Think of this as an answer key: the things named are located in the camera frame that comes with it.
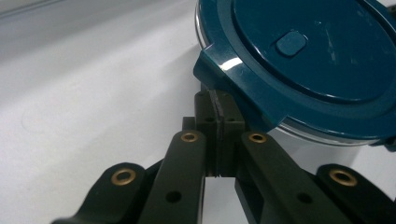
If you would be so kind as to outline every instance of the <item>brass screw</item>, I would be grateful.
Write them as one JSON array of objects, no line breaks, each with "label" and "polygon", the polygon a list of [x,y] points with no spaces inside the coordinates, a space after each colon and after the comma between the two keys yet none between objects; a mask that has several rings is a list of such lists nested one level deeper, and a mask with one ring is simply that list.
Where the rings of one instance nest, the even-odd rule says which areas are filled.
[{"label": "brass screw", "polygon": [[264,143],[267,141],[267,138],[260,133],[253,133],[248,137],[248,139],[255,143]]},{"label": "brass screw", "polygon": [[198,140],[198,134],[196,133],[184,133],[183,135],[181,135],[181,140],[183,140],[184,142],[195,142],[196,140]]},{"label": "brass screw", "polygon": [[332,169],[330,170],[329,175],[333,181],[340,185],[355,187],[358,184],[356,177],[344,170]]},{"label": "brass screw", "polygon": [[124,186],[134,181],[135,178],[136,172],[134,170],[122,168],[111,176],[111,183],[117,186]]}]

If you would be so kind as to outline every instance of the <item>round hole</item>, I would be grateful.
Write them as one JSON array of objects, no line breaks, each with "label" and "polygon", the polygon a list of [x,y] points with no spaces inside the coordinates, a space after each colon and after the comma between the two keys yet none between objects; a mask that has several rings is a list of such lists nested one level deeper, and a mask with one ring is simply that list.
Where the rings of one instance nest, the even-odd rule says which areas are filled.
[{"label": "round hole", "polygon": [[211,123],[211,122],[215,121],[215,119],[214,118],[206,118],[205,121]]},{"label": "round hole", "polygon": [[178,191],[171,191],[166,194],[166,201],[169,203],[178,203],[181,200],[181,193]]},{"label": "round hole", "polygon": [[358,184],[356,177],[344,170],[332,169],[330,170],[329,175],[333,181],[340,185],[354,187]]},{"label": "round hole", "polygon": [[302,203],[312,203],[312,198],[307,193],[299,193],[297,194],[297,199]]},{"label": "round hole", "polygon": [[267,138],[260,133],[253,133],[248,138],[250,139],[250,141],[255,143],[264,143],[265,141],[267,141]]},{"label": "round hole", "polygon": [[136,178],[136,172],[128,168],[119,169],[116,173],[111,176],[111,182],[117,186],[124,186]]},{"label": "round hole", "polygon": [[198,140],[198,135],[195,133],[184,133],[181,135],[181,140],[185,142],[195,142]]}]

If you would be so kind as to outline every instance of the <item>white surface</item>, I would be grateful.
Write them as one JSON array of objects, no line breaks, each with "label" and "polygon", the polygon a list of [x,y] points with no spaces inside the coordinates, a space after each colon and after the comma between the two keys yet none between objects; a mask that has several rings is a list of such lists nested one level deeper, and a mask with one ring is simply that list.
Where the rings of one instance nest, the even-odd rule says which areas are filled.
[{"label": "white surface", "polygon": [[[62,1],[0,20],[0,223],[72,216],[108,167],[149,167],[193,115],[190,0]],[[273,133],[305,169],[352,166],[391,198],[395,154]],[[207,179],[204,223],[246,223],[233,180]]]}]

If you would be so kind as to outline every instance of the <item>brass ring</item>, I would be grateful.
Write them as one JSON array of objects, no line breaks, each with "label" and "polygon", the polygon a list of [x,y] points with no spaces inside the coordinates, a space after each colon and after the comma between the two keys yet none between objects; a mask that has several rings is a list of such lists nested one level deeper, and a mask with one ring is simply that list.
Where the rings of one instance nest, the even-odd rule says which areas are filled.
[{"label": "brass ring", "polygon": [[[120,178],[120,175],[127,174],[126,177]],[[119,169],[113,176],[111,176],[111,183],[117,186],[124,186],[136,178],[136,172],[128,168]]]},{"label": "brass ring", "polygon": [[248,139],[255,143],[264,143],[267,141],[267,138],[260,133],[253,133],[248,137]]},{"label": "brass ring", "polygon": [[196,133],[183,133],[183,135],[181,135],[181,140],[183,140],[184,142],[195,142],[196,140],[198,140],[198,134]]},{"label": "brass ring", "polygon": [[332,169],[329,172],[332,180],[337,182],[340,185],[344,185],[347,187],[355,187],[358,184],[358,179],[355,176],[348,173],[347,171],[343,171],[340,169]]}]

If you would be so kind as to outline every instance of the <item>blue lid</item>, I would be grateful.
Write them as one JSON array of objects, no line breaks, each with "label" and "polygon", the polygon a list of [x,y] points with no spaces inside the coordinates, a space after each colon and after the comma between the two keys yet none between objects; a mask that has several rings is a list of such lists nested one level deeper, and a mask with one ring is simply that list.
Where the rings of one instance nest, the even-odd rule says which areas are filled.
[{"label": "blue lid", "polygon": [[396,23],[376,1],[201,0],[194,74],[249,124],[336,145],[396,136]]}]

